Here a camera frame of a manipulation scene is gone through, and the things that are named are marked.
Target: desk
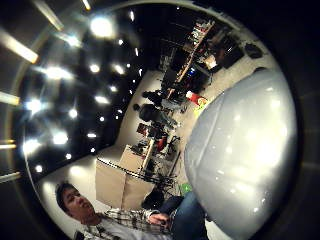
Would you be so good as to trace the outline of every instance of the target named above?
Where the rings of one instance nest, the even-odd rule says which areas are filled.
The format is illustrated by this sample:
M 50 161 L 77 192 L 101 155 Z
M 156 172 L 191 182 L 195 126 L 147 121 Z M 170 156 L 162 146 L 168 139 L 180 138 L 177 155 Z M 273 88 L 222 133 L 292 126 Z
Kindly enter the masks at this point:
M 202 38 L 199 40 L 199 42 L 197 43 L 197 45 L 195 46 L 195 48 L 193 49 L 193 51 L 191 52 L 191 54 L 188 56 L 187 58 L 187 62 L 186 62 L 186 67 L 183 69 L 183 70 L 180 70 L 181 74 L 180 76 L 177 76 L 177 79 L 176 79 L 176 82 L 180 82 L 184 75 L 186 75 L 189 67 L 191 66 L 191 63 L 192 63 L 192 60 L 193 60 L 193 57 L 194 57 L 194 54 L 195 52 L 197 51 L 198 47 L 200 46 L 200 44 L 202 43 L 203 39 L 207 36 L 208 32 L 211 30 L 211 28 L 213 27 L 214 23 L 211 24 L 208 29 L 206 30 L 206 32 L 203 34 Z M 168 96 L 167 96 L 167 99 L 170 98 L 171 94 L 174 92 L 174 89 L 171 89 Z
M 155 144 L 154 139 L 151 139 L 149 144 L 148 144 L 148 151 L 147 151 L 145 159 L 143 160 L 142 169 L 140 170 L 140 172 L 147 169 L 148 163 L 149 163 L 150 158 L 152 156 L 154 144 Z

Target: ceiling light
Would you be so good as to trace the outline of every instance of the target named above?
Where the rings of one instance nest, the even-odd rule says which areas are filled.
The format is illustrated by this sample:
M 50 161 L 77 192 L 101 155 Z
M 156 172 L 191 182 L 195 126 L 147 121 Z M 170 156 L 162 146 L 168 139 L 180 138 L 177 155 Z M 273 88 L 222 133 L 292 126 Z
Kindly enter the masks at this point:
M 96 99 L 96 101 L 98 103 L 102 103 L 102 104 L 108 104 L 109 103 L 108 99 L 103 97 L 103 96 L 96 96 L 95 99 Z
M 90 29 L 94 35 L 101 38 L 110 38 L 114 36 L 114 29 L 109 19 L 96 17 L 90 23 Z
M 39 100 L 33 99 L 30 102 L 26 103 L 26 108 L 32 112 L 32 114 L 35 114 L 36 112 L 39 112 L 42 109 L 42 104 Z
M 84 4 L 84 6 L 86 7 L 86 9 L 89 11 L 89 10 L 91 9 L 91 6 L 90 6 L 90 4 L 88 3 L 88 1 L 87 1 L 87 0 L 82 0 L 82 2 L 83 2 L 83 4 Z
M 24 154 L 28 155 L 33 153 L 38 147 L 40 147 L 40 145 L 41 144 L 38 142 L 38 140 L 30 139 L 23 144 L 22 150 Z
M 116 92 L 116 91 L 117 91 L 117 88 L 116 88 L 115 86 L 111 86 L 111 87 L 110 87 L 110 90 L 111 90 L 112 92 Z
M 41 165 L 37 165 L 37 166 L 35 167 L 35 169 L 36 169 L 36 171 L 37 171 L 38 173 L 41 173 L 42 170 L 43 170 Z
M 35 63 L 38 59 L 38 54 L 24 46 L 22 43 L 18 42 L 18 40 L 4 31 L 3 28 L 0 28 L 0 43 L 7 49 L 18 54 L 31 63 Z
M 11 105 L 19 105 L 20 98 L 0 91 L 0 102 L 11 104 Z
M 120 74 L 124 74 L 124 70 L 120 65 L 114 65 L 114 69 Z
M 75 36 L 69 36 L 66 40 L 71 47 L 81 46 L 79 40 Z
M 78 116 L 77 110 L 75 110 L 74 108 L 71 109 L 71 110 L 69 111 L 69 116 L 70 116 L 71 118 L 76 118 L 76 117 Z
M 94 133 L 88 133 L 87 136 L 88 136 L 88 138 L 95 138 L 95 137 L 97 137 L 97 135 L 94 134 Z
M 97 72 L 100 71 L 100 67 L 99 67 L 97 64 L 91 64 L 91 65 L 90 65 L 90 70 L 91 70 L 91 72 L 93 72 L 93 73 L 97 73 Z
M 73 75 L 68 72 L 67 70 L 60 68 L 60 67 L 48 67 L 45 70 L 47 77 L 53 80 L 60 80 L 60 79 L 73 79 Z
M 56 133 L 53 136 L 53 143 L 56 144 L 56 145 L 65 144 L 67 141 L 68 141 L 68 136 L 64 132 Z
M 130 11 L 130 18 L 131 18 L 131 21 L 133 22 L 134 21 L 134 13 L 133 13 L 133 11 Z

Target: ceiling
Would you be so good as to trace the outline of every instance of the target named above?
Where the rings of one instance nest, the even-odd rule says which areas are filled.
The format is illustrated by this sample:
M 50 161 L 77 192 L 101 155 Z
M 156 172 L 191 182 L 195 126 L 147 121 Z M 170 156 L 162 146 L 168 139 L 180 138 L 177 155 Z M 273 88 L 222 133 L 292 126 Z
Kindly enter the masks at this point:
M 163 39 L 183 44 L 196 17 L 190 10 L 177 11 L 176 6 L 163 4 L 101 14 L 98 11 L 105 7 L 102 3 L 92 11 L 84 10 L 80 4 L 80 10 L 74 7 L 67 14 L 62 11 L 62 31 L 49 26 L 33 36 L 38 42 L 35 45 L 39 58 L 25 69 L 18 69 L 21 78 L 17 80 L 16 75 L 10 86 L 21 103 L 8 110 L 12 118 L 9 134 L 17 145 L 12 151 L 14 165 L 23 168 L 24 152 L 38 144 L 34 152 L 26 154 L 34 181 L 115 143 L 128 103 L 144 73 L 147 69 L 157 69 L 160 55 L 169 54 L 174 47 Z M 6 4 L 9 9 L 15 9 L 20 1 Z M 30 9 L 34 10 L 31 3 L 22 2 L 19 7 L 22 15 Z M 134 21 L 130 11 L 134 12 Z M 90 29 L 91 22 L 102 15 L 112 20 L 116 32 L 112 38 L 99 38 Z M 10 29 L 10 15 L 5 15 L 3 26 Z M 76 40 L 70 44 L 68 40 L 72 37 Z M 98 72 L 91 71 L 93 65 L 99 68 Z M 97 102 L 97 96 L 105 97 L 107 103 Z M 35 101 L 41 102 L 40 111 L 28 109 Z M 72 109 L 76 110 L 74 118 L 70 116 Z M 54 143 L 54 137 L 59 134 L 64 134 L 63 144 Z
M 0 151 L 0 174 L 16 171 L 22 173 L 21 179 L 0 184 L 3 198 L 1 216 L 5 220 L 1 221 L 1 236 L 6 239 L 67 239 L 46 215 L 33 192 L 22 154 L 24 140 L 34 138 L 41 144 L 37 151 L 28 156 L 30 172 L 35 181 L 91 154 L 92 148 L 99 150 L 114 144 L 121 119 L 132 96 L 130 90 L 134 93 L 148 69 L 157 69 L 160 55 L 175 46 L 169 42 L 183 44 L 185 34 L 189 32 L 188 28 L 193 25 L 193 20 L 197 16 L 194 11 L 185 8 L 177 11 L 174 5 L 141 5 L 119 9 L 112 13 L 119 26 L 118 36 L 105 41 L 94 37 L 88 23 L 95 11 L 120 1 L 96 1 L 90 12 L 83 9 L 81 1 L 68 1 L 68 5 L 72 6 L 69 9 L 62 0 L 46 2 L 56 14 L 61 14 L 66 26 L 69 24 L 72 26 L 66 28 L 66 31 L 75 30 L 77 33 L 74 34 L 79 34 L 82 47 L 72 48 L 58 38 L 57 30 L 52 26 L 47 27 L 48 21 L 30 1 L 1 1 L 0 25 L 26 46 L 35 44 L 33 47 L 37 49 L 39 55 L 38 61 L 29 65 L 23 62 L 21 57 L 0 46 L 0 91 L 19 96 L 21 102 L 19 106 L 0 103 L 0 140 L 13 139 L 17 145 L 16 149 Z M 205 4 L 208 2 L 210 1 L 198 1 L 198 4 L 204 4 L 206 7 Z M 310 129 L 318 129 L 317 111 L 314 110 L 317 109 L 314 107 L 316 100 L 306 95 L 310 89 L 319 87 L 316 81 L 319 69 L 315 61 L 315 55 L 319 50 L 316 41 L 319 33 L 315 31 L 317 28 L 312 27 L 315 15 L 308 1 L 303 5 L 292 1 L 290 4 L 279 3 L 275 0 L 266 3 L 260 1 L 236 3 L 225 0 L 215 2 L 216 9 L 221 9 L 240 20 L 274 52 L 285 74 L 292 79 L 290 84 L 293 91 L 299 96 L 307 96 L 296 98 L 298 109 L 302 114 L 300 127 L 309 129 L 310 126 Z M 67 10 L 77 9 L 80 6 L 82 6 L 81 11 L 63 15 Z M 131 10 L 135 13 L 134 21 L 128 17 L 128 12 Z M 122 45 L 118 42 L 120 38 L 124 41 Z M 299 47 L 293 51 L 292 47 L 290 48 L 292 45 Z M 139 56 L 136 56 L 135 48 L 138 48 Z M 92 61 L 99 64 L 98 73 L 90 71 Z M 68 81 L 64 79 L 52 81 L 41 71 L 51 64 L 63 66 L 73 77 Z M 126 73 L 118 74 L 113 64 L 122 65 Z M 117 88 L 117 92 L 111 91 L 110 86 L 113 85 Z M 97 94 L 107 97 L 110 104 L 98 104 L 95 100 Z M 32 114 L 26 109 L 25 104 L 34 97 L 47 105 L 42 111 Z M 77 109 L 78 116 L 75 119 L 69 116 L 71 108 Z M 66 144 L 53 144 L 52 137 L 58 130 L 66 132 L 68 136 Z M 89 139 L 87 137 L 89 132 L 94 132 L 96 138 Z M 309 144 L 307 146 L 310 147 L 300 152 L 301 156 L 309 154 L 301 157 L 307 161 L 306 166 L 310 166 L 309 163 L 319 166 L 317 160 L 313 160 L 319 156 L 317 152 L 319 150 L 312 148 L 319 140 L 319 136 L 316 135 L 317 132 L 313 134 L 303 141 L 303 144 Z M 72 155 L 71 159 L 66 159 L 67 153 Z M 39 164 L 43 166 L 41 173 L 37 173 L 34 168 Z M 280 224 L 285 226 L 284 230 L 279 228 L 279 225 L 265 230 L 271 232 L 272 239 L 317 236 L 316 227 L 311 223 L 314 220 L 312 213 L 316 211 L 319 213 L 319 208 L 311 208 L 310 202 L 315 204 L 320 200 L 319 194 L 312 191 L 320 180 L 319 173 L 309 174 L 307 171 L 303 174 L 297 176 L 297 189 L 301 190 L 298 195 L 302 196 L 297 198 L 299 204 L 306 206 L 304 222 L 298 220 L 301 212 L 286 215 L 290 222 Z M 265 233 L 262 232 L 258 238 L 263 238 L 262 234 Z

